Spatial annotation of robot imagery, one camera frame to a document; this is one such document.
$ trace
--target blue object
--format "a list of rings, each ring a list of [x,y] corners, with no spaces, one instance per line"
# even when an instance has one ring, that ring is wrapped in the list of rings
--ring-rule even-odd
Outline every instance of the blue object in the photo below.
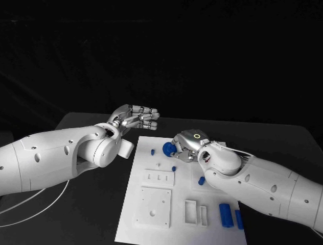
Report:
[[[207,180],[207,178],[205,178],[205,177],[201,177],[201,180],[199,180],[199,185],[204,185],[205,180]]]
[[[241,219],[241,210],[235,210],[235,216],[237,216],[237,221],[238,221],[238,228],[240,228],[240,230],[244,230],[243,219]]]
[[[219,212],[221,212],[222,226],[227,228],[234,227],[232,211],[228,203],[219,204]]]
[[[163,153],[168,157],[172,157],[170,153],[173,152],[178,152],[176,146],[170,142],[166,142],[163,145]]]

